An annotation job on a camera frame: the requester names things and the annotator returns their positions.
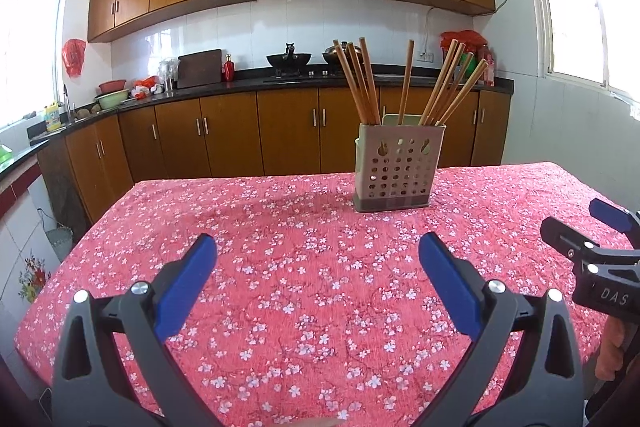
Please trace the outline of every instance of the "black countertop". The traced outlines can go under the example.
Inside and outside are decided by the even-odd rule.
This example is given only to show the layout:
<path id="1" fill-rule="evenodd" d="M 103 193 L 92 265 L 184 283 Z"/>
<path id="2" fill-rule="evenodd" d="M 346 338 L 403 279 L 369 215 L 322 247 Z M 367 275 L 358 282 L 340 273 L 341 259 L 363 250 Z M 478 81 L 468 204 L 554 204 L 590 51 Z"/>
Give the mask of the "black countertop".
<path id="1" fill-rule="evenodd" d="M 0 180 L 11 171 L 17 168 L 21 163 L 25 162 L 28 158 L 37 153 L 46 146 L 47 142 L 55 137 L 65 136 L 66 134 L 75 130 L 86 127 L 95 123 L 101 118 L 111 116 L 112 114 L 118 114 L 134 110 L 140 107 L 147 107 L 158 105 L 159 103 L 177 102 L 178 100 L 189 100 L 192 98 L 199 98 L 201 96 L 213 96 L 217 94 L 229 94 L 234 92 L 247 92 L 247 91 L 262 91 L 270 89 L 291 89 L 299 87 L 348 87 L 346 80 L 343 78 L 323 78 L 321 76 L 310 77 L 305 80 L 286 80 L 276 79 L 273 76 L 266 76 L 268 68 L 264 68 L 265 71 L 262 76 L 256 76 L 255 78 L 244 78 L 234 80 L 233 82 L 222 82 L 219 84 L 210 84 L 209 86 L 202 87 L 189 87 L 186 89 L 178 89 L 172 92 L 164 92 L 144 98 L 143 100 L 130 100 L 129 102 L 122 103 L 118 107 L 113 109 L 100 111 L 99 113 L 85 118 L 84 120 L 76 121 L 73 124 L 65 124 L 60 129 L 53 132 L 44 132 L 31 138 L 31 146 L 24 151 L 14 153 L 14 157 L 6 162 L 0 164 Z M 402 86 L 402 72 L 404 68 L 402 66 L 375 66 L 374 74 L 375 83 L 378 87 L 394 87 Z M 418 74 L 411 77 L 412 87 L 433 87 L 436 83 L 436 76 L 439 73 L 438 70 L 431 70 L 429 68 L 414 68 L 414 72 Z M 487 86 L 475 86 L 474 91 L 479 90 L 492 90 L 496 92 L 503 92 L 507 94 L 513 94 L 513 80 L 508 78 L 496 78 L 494 87 Z"/>

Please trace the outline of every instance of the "power outlet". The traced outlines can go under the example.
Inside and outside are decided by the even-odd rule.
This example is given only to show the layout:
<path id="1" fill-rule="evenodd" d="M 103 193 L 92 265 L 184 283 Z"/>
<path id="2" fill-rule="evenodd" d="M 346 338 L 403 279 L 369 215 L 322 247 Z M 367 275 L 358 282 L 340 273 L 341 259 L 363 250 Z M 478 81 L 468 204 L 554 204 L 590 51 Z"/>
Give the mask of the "power outlet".
<path id="1" fill-rule="evenodd" d="M 433 53 L 418 55 L 418 62 L 433 62 Z"/>

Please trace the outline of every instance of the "window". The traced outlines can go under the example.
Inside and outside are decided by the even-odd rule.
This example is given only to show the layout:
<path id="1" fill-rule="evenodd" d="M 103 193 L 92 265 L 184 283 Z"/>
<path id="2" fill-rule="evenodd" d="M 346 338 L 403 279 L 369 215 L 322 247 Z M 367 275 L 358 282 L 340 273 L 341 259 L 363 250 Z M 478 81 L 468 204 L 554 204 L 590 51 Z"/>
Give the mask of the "window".
<path id="1" fill-rule="evenodd" d="M 640 100 L 638 0 L 540 0 L 549 74 Z"/>
<path id="2" fill-rule="evenodd" d="M 0 127 L 59 100 L 60 0 L 0 0 Z"/>

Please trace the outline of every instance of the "hand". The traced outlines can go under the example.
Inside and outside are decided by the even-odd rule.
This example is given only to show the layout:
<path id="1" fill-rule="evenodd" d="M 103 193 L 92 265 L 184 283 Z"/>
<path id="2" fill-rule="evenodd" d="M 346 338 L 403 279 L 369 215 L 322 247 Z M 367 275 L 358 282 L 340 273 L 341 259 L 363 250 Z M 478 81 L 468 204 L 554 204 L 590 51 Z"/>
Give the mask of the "hand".
<path id="1" fill-rule="evenodd" d="M 615 317 L 607 317 L 596 361 L 596 377 L 600 380 L 614 380 L 616 371 L 622 369 L 624 352 L 620 346 L 624 340 L 625 323 Z"/>

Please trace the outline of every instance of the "green bowl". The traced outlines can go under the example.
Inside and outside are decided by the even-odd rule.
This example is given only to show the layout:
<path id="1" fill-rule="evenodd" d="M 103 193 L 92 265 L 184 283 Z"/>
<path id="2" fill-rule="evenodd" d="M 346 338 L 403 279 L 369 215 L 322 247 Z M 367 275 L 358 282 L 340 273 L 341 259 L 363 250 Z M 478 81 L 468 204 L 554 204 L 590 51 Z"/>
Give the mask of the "green bowl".
<path id="1" fill-rule="evenodd" d="M 123 89 L 120 91 L 110 92 L 109 94 L 104 94 L 102 96 L 96 96 L 95 101 L 100 104 L 100 107 L 103 109 L 113 109 L 120 102 L 124 102 L 129 98 L 129 91 L 127 89 Z"/>

